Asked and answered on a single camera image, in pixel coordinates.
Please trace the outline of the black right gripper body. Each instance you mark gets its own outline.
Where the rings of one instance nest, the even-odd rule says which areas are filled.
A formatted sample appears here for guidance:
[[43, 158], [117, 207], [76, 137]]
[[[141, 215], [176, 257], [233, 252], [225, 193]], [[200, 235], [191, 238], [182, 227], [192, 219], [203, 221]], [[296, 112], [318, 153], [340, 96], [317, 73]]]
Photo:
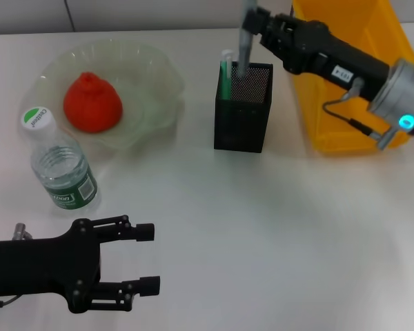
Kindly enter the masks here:
[[291, 74], [315, 74], [345, 90], [363, 80], [360, 97], [372, 101], [386, 83], [390, 66], [335, 37], [325, 23], [276, 15], [266, 28], [282, 38], [284, 69]]

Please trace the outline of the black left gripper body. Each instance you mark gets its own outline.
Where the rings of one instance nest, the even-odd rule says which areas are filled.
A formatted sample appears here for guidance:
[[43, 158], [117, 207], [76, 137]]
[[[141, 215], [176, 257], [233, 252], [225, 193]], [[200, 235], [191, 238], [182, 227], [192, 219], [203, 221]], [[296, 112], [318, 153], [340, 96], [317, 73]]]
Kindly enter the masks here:
[[83, 313], [99, 269], [99, 240], [89, 219], [77, 219], [58, 237], [0, 241], [0, 297], [55, 293], [72, 313]]

